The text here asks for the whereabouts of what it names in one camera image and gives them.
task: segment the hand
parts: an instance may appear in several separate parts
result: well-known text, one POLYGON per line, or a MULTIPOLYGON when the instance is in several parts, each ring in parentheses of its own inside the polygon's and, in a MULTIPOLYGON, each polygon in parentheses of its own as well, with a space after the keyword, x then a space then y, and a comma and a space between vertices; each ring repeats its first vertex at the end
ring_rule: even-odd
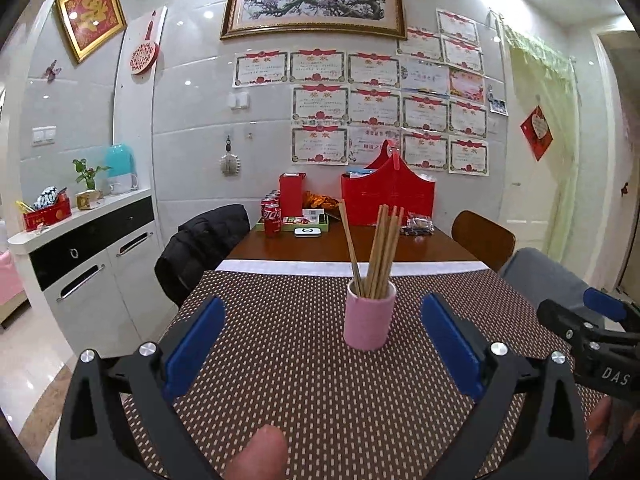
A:
POLYGON ((226 467, 225 480, 284 480, 287 439, 278 428, 263 426, 226 467))

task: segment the pink sofa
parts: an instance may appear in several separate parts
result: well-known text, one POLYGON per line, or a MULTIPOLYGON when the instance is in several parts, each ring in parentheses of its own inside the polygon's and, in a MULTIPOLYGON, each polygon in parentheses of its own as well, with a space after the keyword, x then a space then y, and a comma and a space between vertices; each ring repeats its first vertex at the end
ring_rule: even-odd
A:
POLYGON ((0 322, 3 322, 24 300, 24 290, 9 251, 0 254, 0 322))

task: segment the coca-cola can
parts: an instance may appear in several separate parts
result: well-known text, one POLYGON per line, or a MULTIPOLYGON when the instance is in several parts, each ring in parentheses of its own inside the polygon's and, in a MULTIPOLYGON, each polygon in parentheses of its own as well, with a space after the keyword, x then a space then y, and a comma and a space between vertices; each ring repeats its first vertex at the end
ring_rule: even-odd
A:
POLYGON ((274 198, 272 196, 266 196, 265 198, 263 198, 260 201, 260 212, 262 214, 262 216, 264 216, 264 206, 266 206, 267 204, 275 204, 277 206, 280 205, 280 200, 277 198, 274 198))
POLYGON ((268 237, 274 237, 282 228, 282 210, 279 204, 266 204, 264 206, 264 233, 268 237))

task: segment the brown dotted placemat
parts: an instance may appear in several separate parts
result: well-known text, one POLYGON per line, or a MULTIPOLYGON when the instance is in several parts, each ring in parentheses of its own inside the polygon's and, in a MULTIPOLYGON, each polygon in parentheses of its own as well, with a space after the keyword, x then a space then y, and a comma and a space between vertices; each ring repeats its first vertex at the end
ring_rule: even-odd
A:
MULTIPOLYGON (((429 292, 443 294, 488 340, 505 341, 522 355, 568 352, 490 270, 393 278, 398 299, 389 340, 379 351, 357 351, 342 339, 348 281, 206 272, 184 303, 174 322, 210 295, 226 305, 222 334, 189 393, 174 404, 220 474, 258 428, 273 424, 289 439, 287 480, 423 478, 472 408, 420 322, 429 292)), ((602 395, 579 388, 588 414, 602 395)), ((514 397, 480 473, 499 465, 523 398, 514 397)), ((133 398, 125 409, 145 463, 166 475, 133 398)))

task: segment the blue gripper pad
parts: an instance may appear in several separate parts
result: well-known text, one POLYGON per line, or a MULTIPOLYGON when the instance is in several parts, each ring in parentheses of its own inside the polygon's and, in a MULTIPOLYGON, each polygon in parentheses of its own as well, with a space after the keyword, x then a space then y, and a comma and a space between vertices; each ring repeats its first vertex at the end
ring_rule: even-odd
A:
POLYGON ((458 391, 478 402, 484 395, 480 358, 433 294, 422 300, 420 318, 458 391))
POLYGON ((169 404, 187 393, 225 325, 225 304, 211 298, 199 318, 165 361, 162 396, 169 404))
POLYGON ((582 302, 589 309, 615 322, 626 319, 626 308, 622 301, 612 298, 609 294, 600 292, 593 287, 584 291, 582 302))

